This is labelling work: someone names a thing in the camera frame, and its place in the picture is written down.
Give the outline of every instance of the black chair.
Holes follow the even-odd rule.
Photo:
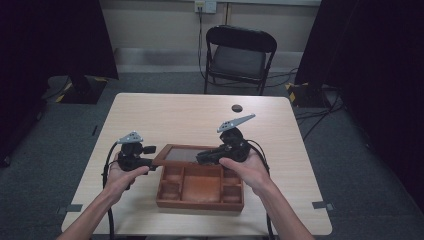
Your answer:
[[[204,93],[208,76],[258,85],[263,94],[277,42],[266,32],[219,25],[206,33],[208,47]],[[217,46],[212,55],[212,46]]]

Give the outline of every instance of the white wall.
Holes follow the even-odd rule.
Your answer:
[[[203,42],[207,29],[227,21],[273,35],[278,43],[273,66],[298,65],[318,11],[317,0],[273,0],[273,4],[231,2],[218,2],[216,14],[203,14]],[[197,51],[200,24],[193,1],[103,0],[101,5],[113,48]]]

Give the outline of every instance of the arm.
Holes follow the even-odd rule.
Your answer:
[[[237,172],[243,181],[252,187],[253,192],[261,199],[281,239],[314,239],[271,180],[256,152],[251,150],[243,163],[229,158],[222,158],[219,162]]]
[[[127,186],[147,171],[148,167],[140,167],[131,172],[124,172],[117,162],[113,162],[103,191],[57,239],[89,239],[103,216],[121,199]]]

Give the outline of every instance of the table top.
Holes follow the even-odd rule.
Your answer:
[[[241,105],[243,111],[231,107]],[[112,145],[131,131],[144,139],[143,146],[157,146],[154,158],[166,144],[218,146],[217,128],[222,122],[256,114],[238,126],[245,139],[263,148],[273,181],[313,235],[328,235],[332,226],[322,201],[311,163],[290,102],[283,97],[194,94],[121,93],[113,102],[88,161],[72,204],[81,212],[101,192],[101,173]],[[112,207],[115,234],[173,236],[267,235],[266,212],[249,186],[244,187],[241,212],[159,208],[156,205],[161,168],[137,178],[129,191]],[[68,212],[65,230],[81,212]],[[109,233],[107,215],[95,234]]]

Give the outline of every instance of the forearm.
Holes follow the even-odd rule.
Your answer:
[[[255,193],[261,199],[280,239],[314,239],[274,182],[255,190]]]
[[[105,192],[100,193],[58,239],[90,239],[103,216],[112,206]]]

